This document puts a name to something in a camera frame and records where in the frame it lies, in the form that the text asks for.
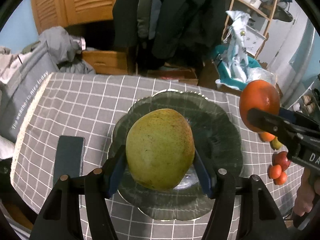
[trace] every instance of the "teal bin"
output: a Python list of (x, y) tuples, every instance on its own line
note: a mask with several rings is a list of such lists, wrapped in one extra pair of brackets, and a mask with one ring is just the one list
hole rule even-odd
[[(228, 49), (228, 46), (226, 45), (216, 46), (210, 54), (212, 63), (214, 64), (214, 66), (217, 69), (217, 72), (219, 73), (221, 83), (226, 84), (227, 86), (237, 87), (239, 90), (242, 91), (246, 87), (247, 83), (230, 78), (227, 72), (228, 65), (221, 58), (221, 54), (224, 53), (225, 50), (227, 49)], [(248, 56), (248, 61), (249, 61), (249, 65), (248, 65), (249, 68), (261, 67), (259, 62), (250, 56)]]

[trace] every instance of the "red apple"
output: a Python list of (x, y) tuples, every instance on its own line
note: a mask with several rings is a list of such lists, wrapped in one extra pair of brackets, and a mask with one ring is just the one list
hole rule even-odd
[(282, 171), (285, 171), (290, 166), (291, 161), (287, 158), (287, 152), (282, 151), (278, 154), (275, 154), (274, 165), (279, 164), (282, 168)]

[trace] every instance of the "green glass plate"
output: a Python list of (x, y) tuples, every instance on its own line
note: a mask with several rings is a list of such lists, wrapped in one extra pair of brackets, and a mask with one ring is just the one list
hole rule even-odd
[[(130, 128), (139, 118), (161, 108), (171, 108), (182, 114), (191, 126), (198, 152), (210, 158), (216, 167), (239, 176), (243, 160), (236, 127), (220, 106), (192, 92), (164, 90), (137, 101), (115, 125), (108, 157), (113, 157), (125, 144)], [(139, 185), (126, 168), (118, 190), (126, 201), (156, 220), (199, 218), (210, 212), (214, 203), (202, 192), (193, 166), (180, 184), (168, 192)]]

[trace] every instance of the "tablecloth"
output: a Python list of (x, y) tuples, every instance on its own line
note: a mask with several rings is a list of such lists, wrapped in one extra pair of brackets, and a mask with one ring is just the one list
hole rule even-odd
[[(277, 186), (268, 178), (267, 169), (275, 152), (257, 133), (243, 124), (239, 114), (239, 97), (183, 83), (138, 76), (79, 75), (54, 73), (38, 92), (33, 108), (20, 130), (12, 163), (11, 183), (23, 200), (37, 213), (52, 189), (53, 167), (60, 135), (85, 138), (83, 175), (102, 166), (108, 152), (116, 122), (135, 101), (165, 89), (195, 91), (221, 106), (238, 129), (242, 139), (242, 177), (260, 175), (282, 214), (292, 208), (300, 186), (303, 168), (292, 163), (285, 184)], [(118, 193), (106, 200), (120, 240), (200, 239), (210, 213), (190, 221), (159, 221), (144, 215)], [(234, 204), (228, 239), (235, 239), (241, 197)], [(81, 225), (85, 239), (91, 239), (82, 197)]]

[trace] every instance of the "smartphone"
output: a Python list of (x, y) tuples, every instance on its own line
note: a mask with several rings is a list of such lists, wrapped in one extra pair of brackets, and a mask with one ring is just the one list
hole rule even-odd
[(61, 135), (59, 137), (54, 162), (53, 185), (61, 175), (71, 178), (82, 176), (85, 139), (83, 137)]

